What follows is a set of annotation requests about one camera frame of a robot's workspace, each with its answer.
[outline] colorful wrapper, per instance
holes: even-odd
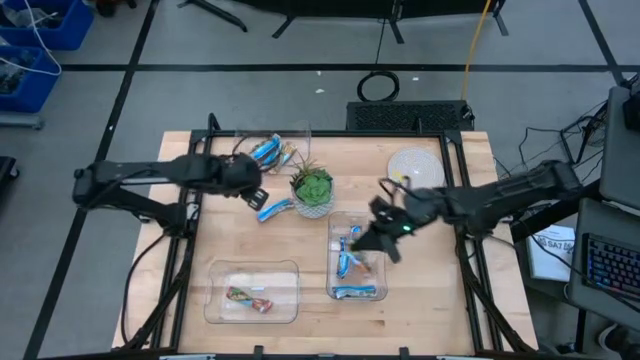
[[[242,305],[252,307],[258,310],[261,314],[265,314],[273,303],[269,300],[252,298],[246,292],[237,287],[230,286],[227,290],[227,299],[241,303]]]
[[[280,162],[278,163],[278,165],[276,165],[275,168],[271,169],[271,173],[272,174],[277,174],[280,172],[280,170],[282,170],[282,167],[289,162],[289,160],[291,160],[291,158],[293,157],[293,154],[296,153],[298,149],[295,147],[295,145],[291,144],[290,142],[285,143],[283,146],[281,146],[280,148]]]

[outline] metal grate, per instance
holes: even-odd
[[[464,101],[349,103],[347,129],[412,130],[416,119],[426,131],[473,130],[462,118]]]

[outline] wooden tabletop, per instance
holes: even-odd
[[[187,152],[190,133],[167,132],[159,160]],[[474,186],[496,181],[487,134],[463,133],[469,176]],[[215,138],[214,154],[231,152],[233,138]],[[377,180],[386,176],[387,162],[398,150],[421,147],[441,158],[436,139],[313,138],[312,157],[334,178],[333,211],[368,212],[368,202],[382,194]],[[459,184],[455,150],[452,164]],[[290,196],[289,176],[266,176],[263,188],[274,202]],[[150,197],[177,201],[178,188],[157,185]],[[327,217],[305,219],[295,211],[259,224],[256,214],[238,199],[205,196],[200,217],[191,281],[179,351],[182,353],[251,353],[263,345],[271,354],[398,354],[407,346],[412,355],[473,353],[469,321],[454,255],[451,226],[436,222],[400,240],[402,262],[387,260],[388,295],[378,302],[345,302],[327,295]],[[161,233],[155,224],[142,225],[136,256]],[[511,240],[508,227],[496,235]],[[169,241],[146,255],[131,281],[127,329],[131,336],[156,305]],[[485,253],[498,308],[531,346],[537,347],[518,261],[513,249],[485,241]],[[216,260],[293,260],[300,271],[298,316],[290,324],[210,324],[203,316],[209,269]],[[486,316],[479,306],[484,347],[491,348]],[[163,343],[168,343],[174,309],[168,311]],[[114,345],[121,344],[119,331]]]

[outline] keyboard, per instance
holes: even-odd
[[[595,234],[587,234],[585,239],[587,277],[600,287],[640,300],[640,249],[632,250]]]

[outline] blue bin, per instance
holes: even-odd
[[[27,7],[24,0],[6,0],[4,4],[14,10]],[[93,22],[93,13],[82,0],[29,0],[29,5],[32,9],[42,6],[64,14],[58,28],[38,29],[42,41],[51,50],[77,50]],[[0,36],[11,45],[41,46],[33,28],[0,27]]]
[[[58,68],[49,56],[41,48],[0,46],[0,56],[9,59],[12,56],[19,57],[22,51],[30,52],[34,61],[32,69],[55,73]],[[35,113],[40,111],[42,105],[49,97],[53,85],[58,76],[26,72],[22,81],[12,94],[0,94],[0,111],[19,111]]]

